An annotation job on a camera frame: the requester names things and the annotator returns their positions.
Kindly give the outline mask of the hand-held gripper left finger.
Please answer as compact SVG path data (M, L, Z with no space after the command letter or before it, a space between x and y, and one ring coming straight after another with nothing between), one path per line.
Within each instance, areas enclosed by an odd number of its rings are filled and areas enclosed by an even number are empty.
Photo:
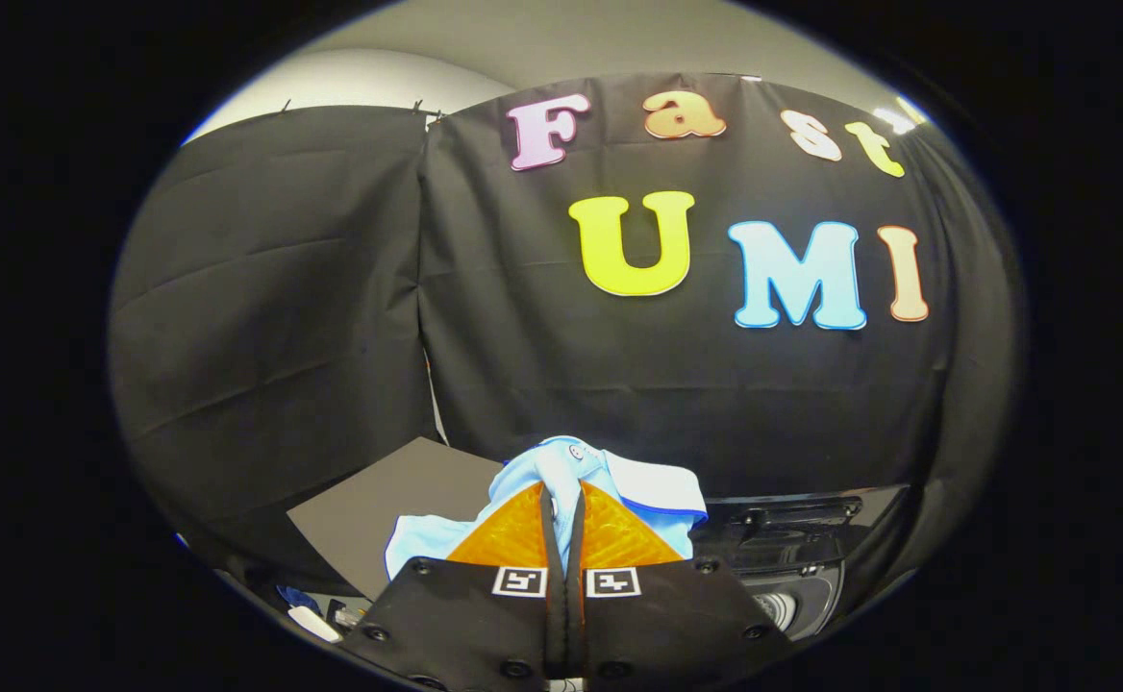
M545 691L567 670L559 568L553 495L531 483L447 559L408 559L340 648L419 688Z

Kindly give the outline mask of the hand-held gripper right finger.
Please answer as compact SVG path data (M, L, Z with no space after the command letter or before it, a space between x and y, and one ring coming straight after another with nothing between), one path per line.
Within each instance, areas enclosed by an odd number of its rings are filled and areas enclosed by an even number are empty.
M721 691L795 644L723 559L681 553L579 482L566 575L566 674L587 691Z

